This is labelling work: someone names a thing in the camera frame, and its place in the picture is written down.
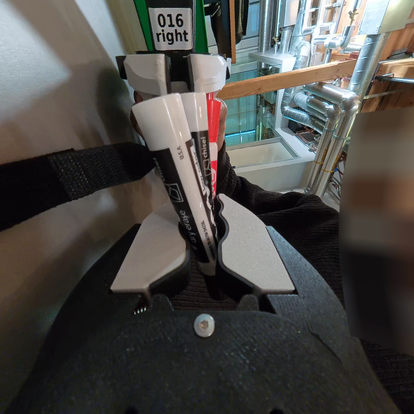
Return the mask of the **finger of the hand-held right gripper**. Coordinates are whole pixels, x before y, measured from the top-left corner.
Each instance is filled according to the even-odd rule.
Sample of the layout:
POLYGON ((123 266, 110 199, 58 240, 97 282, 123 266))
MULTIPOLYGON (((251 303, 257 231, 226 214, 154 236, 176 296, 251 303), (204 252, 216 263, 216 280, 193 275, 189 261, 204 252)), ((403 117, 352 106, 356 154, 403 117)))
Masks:
POLYGON ((170 69, 170 59, 165 54, 131 54, 125 58, 125 73, 130 87, 144 95, 170 94, 170 69))
POLYGON ((191 92, 217 93, 230 76, 231 59, 220 55, 191 53, 188 65, 191 92))

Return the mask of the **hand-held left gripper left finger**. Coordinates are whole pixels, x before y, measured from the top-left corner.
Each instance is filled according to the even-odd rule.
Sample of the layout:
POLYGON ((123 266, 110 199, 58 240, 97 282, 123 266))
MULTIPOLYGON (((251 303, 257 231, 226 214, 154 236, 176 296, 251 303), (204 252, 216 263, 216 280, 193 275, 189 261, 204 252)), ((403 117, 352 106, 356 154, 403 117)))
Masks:
POLYGON ((190 247, 172 203, 165 203, 143 220, 111 291, 173 297, 187 287, 190 274, 190 247))

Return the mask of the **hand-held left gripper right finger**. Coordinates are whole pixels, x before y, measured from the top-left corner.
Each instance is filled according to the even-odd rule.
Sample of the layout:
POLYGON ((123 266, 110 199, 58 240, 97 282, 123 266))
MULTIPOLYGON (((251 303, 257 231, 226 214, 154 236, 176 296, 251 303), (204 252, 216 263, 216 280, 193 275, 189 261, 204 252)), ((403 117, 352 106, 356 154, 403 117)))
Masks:
POLYGON ((225 194, 218 194, 224 235, 218 245, 220 267, 256 296, 292 294, 291 277, 267 226, 225 194))

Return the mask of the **black dry erase marker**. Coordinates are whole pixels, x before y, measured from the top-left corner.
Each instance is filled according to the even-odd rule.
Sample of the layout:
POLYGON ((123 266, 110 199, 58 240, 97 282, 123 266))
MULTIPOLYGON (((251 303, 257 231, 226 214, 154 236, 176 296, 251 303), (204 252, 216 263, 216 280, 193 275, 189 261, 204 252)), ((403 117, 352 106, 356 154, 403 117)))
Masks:
POLYGON ((218 242, 213 235, 195 174, 194 141, 181 94, 142 101, 135 104, 132 111, 199 269, 206 276, 214 276, 218 242))
POLYGON ((207 99, 204 93, 189 92, 181 94, 185 115, 194 144, 191 148, 195 157, 195 174, 199 180, 204 208, 213 231, 217 235, 214 198, 216 168, 213 166, 208 132, 207 99))

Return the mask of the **red dry erase marker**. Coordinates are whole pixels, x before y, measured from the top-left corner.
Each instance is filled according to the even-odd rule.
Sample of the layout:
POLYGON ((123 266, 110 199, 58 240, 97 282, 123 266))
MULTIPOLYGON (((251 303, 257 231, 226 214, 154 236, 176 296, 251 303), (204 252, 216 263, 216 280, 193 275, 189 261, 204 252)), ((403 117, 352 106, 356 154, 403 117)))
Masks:
POLYGON ((218 161, 218 132, 220 126, 221 103, 215 99, 214 92, 207 93, 207 116, 208 116, 208 137, 210 148, 210 164, 211 164, 211 204, 214 207, 216 197, 217 184, 217 161, 218 161))

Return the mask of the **person's right hand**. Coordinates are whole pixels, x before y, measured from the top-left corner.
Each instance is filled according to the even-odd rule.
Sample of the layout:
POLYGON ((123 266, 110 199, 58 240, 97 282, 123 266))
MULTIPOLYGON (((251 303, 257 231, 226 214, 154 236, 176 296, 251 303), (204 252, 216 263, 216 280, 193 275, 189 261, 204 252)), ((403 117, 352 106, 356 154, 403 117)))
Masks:
MULTIPOLYGON (((226 103, 217 97, 219 91, 214 92, 214 99, 215 101, 220 102, 221 108, 220 108, 220 122, 219 122, 219 129, 218 129, 218 136, 217 136, 217 150, 218 152, 221 151, 224 140, 225 140, 225 128, 226 128, 226 117, 227 117, 227 105, 226 103)), ((144 144, 146 144, 143 132, 139 126, 139 124, 136 121, 136 118, 134 116, 133 111, 130 112, 130 120, 133 129, 137 132, 137 134, 144 140, 144 144)))

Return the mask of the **green plastic bin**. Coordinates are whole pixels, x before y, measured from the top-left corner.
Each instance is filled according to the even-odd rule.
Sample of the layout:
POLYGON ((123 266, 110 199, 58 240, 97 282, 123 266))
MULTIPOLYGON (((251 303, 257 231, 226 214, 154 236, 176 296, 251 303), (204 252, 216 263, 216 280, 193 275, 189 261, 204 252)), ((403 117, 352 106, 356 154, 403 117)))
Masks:
POLYGON ((148 51, 208 53, 204 2, 134 0, 148 51))

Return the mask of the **wooden railing beam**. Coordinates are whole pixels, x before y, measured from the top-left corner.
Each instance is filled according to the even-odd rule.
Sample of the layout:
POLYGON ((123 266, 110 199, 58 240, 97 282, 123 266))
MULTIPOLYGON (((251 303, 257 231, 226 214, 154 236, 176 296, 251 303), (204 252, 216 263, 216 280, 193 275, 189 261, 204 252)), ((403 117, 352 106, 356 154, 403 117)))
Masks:
POLYGON ((325 82, 352 75, 356 59, 292 70, 254 79, 226 84, 217 97, 222 100, 238 99, 270 91, 278 91, 314 82, 325 82))

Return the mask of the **silver insulated pipes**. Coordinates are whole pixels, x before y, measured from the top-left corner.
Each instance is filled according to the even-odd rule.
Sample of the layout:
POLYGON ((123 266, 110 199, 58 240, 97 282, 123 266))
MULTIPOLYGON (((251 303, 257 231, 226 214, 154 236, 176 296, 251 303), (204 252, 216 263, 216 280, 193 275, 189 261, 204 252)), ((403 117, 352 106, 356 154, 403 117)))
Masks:
POLYGON ((360 109, 353 91, 326 82, 315 82, 284 90, 281 114, 321 134, 307 188, 322 198, 334 174, 345 142, 360 109))

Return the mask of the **person's black sweater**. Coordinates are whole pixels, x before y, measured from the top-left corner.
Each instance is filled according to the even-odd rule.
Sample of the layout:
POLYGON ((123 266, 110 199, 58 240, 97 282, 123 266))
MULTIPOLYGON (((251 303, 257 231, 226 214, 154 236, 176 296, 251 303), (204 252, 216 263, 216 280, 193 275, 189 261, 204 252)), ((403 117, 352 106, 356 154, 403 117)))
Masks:
POLYGON ((402 413, 414 412, 414 358, 392 349, 360 340, 378 379, 402 413))

